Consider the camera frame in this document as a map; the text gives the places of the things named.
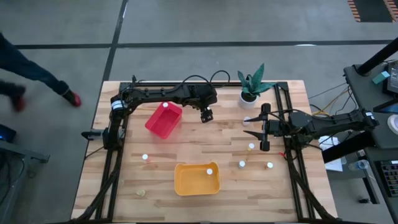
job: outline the red plastic basket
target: red plastic basket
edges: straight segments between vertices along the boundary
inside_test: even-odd
[[[161,103],[145,123],[145,128],[162,139],[167,139],[180,121],[181,115],[182,109],[178,106],[170,102]]]

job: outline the concrete floor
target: concrete floor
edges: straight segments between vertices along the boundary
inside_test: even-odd
[[[110,44],[122,0],[1,0],[0,30],[15,44]],[[393,23],[357,23],[345,0],[130,0],[119,43],[211,41],[391,40]],[[344,83],[343,68],[361,63],[383,45],[314,47],[198,47],[117,49],[109,80],[181,80],[191,74],[210,77],[224,69],[252,73],[265,63],[265,79],[299,79],[308,96]],[[41,83],[0,71],[0,78],[25,84],[27,108],[14,114],[0,97],[0,123],[18,131],[17,143],[51,154],[46,165],[32,167],[19,196],[13,223],[49,223],[69,219],[109,49],[23,50],[28,58],[65,80],[82,97],[72,108]],[[325,106],[343,86],[312,98]],[[337,102],[333,111],[345,101]],[[345,111],[352,110],[349,103]],[[360,205],[362,180],[330,179],[340,218],[386,222],[386,206]]]

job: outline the yellow plastic tray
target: yellow plastic tray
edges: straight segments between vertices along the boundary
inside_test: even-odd
[[[207,169],[212,169],[213,173],[208,175]],[[180,196],[217,194],[220,190],[217,164],[177,164],[174,170],[174,190]]]

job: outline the wooden tabletop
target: wooden tabletop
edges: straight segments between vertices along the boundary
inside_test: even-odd
[[[304,82],[287,81],[293,107],[310,113]],[[118,94],[120,82],[104,82],[93,128],[108,126],[110,98]],[[252,110],[238,106],[240,87],[217,89],[218,102],[211,105],[214,120],[202,124],[200,112],[187,106],[177,127],[166,140],[159,139],[145,127],[145,122],[159,103],[140,105],[129,117],[124,155],[119,178],[114,222],[289,222],[296,221],[294,200],[282,138],[269,136],[269,152],[259,150],[259,141],[243,130],[261,132],[261,123],[242,125],[245,116],[255,117],[261,104],[277,110],[274,90],[261,94]],[[247,151],[249,143],[256,149]],[[102,146],[92,141],[87,154]],[[145,163],[142,155],[148,154]],[[83,213],[98,193],[106,151],[100,150],[84,163],[72,212],[72,218]],[[303,150],[310,189],[320,203],[336,217],[335,203],[319,149]],[[246,161],[244,169],[238,162]],[[174,191],[174,168],[177,164],[208,164],[220,168],[221,189],[215,195],[178,196]],[[272,162],[272,169],[265,169]],[[145,190],[145,196],[136,194]],[[302,208],[307,213],[300,191]],[[108,197],[104,203],[106,214]]]

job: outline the person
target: person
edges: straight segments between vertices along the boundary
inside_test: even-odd
[[[81,105],[79,95],[71,91],[64,81],[58,80],[49,71],[28,60],[1,32],[0,68],[30,80],[43,82],[58,95],[64,97],[72,106],[79,107]],[[22,111],[25,107],[24,93],[24,86],[0,80],[0,95],[8,96],[12,107],[17,112]]]

